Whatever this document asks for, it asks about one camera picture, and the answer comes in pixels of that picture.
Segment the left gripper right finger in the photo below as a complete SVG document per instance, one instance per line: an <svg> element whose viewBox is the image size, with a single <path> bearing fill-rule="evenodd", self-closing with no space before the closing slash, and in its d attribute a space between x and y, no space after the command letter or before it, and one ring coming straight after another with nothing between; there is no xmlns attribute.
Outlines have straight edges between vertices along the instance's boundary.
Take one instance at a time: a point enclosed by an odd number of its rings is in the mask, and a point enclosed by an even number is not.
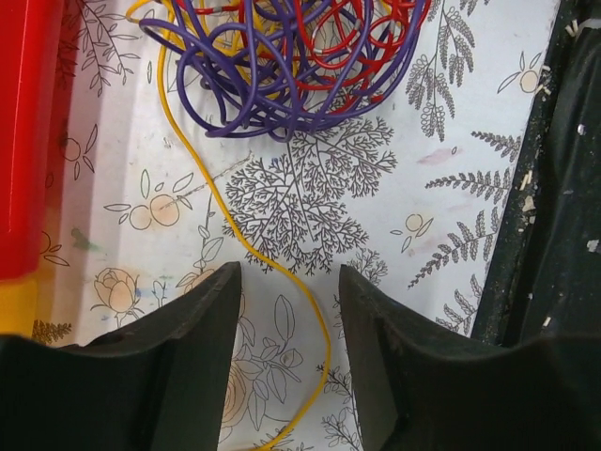
<svg viewBox="0 0 601 451"><path fill-rule="evenodd" d="M366 450L596 450L600 339L502 348L456 334L350 266L339 301Z"/></svg>

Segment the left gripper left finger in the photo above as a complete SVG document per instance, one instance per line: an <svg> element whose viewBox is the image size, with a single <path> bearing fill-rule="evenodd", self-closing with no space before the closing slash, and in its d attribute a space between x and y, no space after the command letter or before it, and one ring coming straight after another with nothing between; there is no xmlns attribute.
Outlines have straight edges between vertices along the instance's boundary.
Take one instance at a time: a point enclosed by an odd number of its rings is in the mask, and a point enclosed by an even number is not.
<svg viewBox="0 0 601 451"><path fill-rule="evenodd" d="M5 450L214 450L241 267L85 346L1 338Z"/></svg>

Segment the yellow plastic bin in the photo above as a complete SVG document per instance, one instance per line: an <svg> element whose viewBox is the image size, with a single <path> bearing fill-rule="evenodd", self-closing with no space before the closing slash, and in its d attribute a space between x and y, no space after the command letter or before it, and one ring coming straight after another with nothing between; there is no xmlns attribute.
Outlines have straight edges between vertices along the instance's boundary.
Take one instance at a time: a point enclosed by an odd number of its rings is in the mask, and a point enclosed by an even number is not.
<svg viewBox="0 0 601 451"><path fill-rule="evenodd" d="M38 280L34 273L1 281L1 334L30 338L37 313Z"/></svg>

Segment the floral table mat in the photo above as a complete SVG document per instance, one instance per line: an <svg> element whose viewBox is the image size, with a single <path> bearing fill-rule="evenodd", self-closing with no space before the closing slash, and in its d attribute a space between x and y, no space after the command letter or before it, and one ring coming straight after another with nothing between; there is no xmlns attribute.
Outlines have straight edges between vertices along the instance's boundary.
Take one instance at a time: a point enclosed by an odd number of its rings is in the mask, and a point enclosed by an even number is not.
<svg viewBox="0 0 601 451"><path fill-rule="evenodd" d="M85 344L243 271L219 446L359 450L338 272L471 332L556 1L435 1L389 99L331 130L210 139L125 1L68 1L34 338Z"/></svg>

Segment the red plastic bin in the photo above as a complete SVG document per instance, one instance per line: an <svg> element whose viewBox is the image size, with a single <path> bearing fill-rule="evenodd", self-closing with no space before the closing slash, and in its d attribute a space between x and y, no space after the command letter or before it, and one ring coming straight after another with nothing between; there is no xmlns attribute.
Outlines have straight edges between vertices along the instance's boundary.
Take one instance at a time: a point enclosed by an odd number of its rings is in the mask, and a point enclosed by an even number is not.
<svg viewBox="0 0 601 451"><path fill-rule="evenodd" d="M39 264L65 3L1 3L1 282Z"/></svg>

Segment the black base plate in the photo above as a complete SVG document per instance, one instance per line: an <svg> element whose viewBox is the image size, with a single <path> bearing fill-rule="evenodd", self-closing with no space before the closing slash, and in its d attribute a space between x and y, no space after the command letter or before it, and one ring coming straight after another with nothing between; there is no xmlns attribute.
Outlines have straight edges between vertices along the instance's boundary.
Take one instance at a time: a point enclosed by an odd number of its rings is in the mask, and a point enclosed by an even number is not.
<svg viewBox="0 0 601 451"><path fill-rule="evenodd" d="M600 5L563 1L471 336L600 330Z"/></svg>

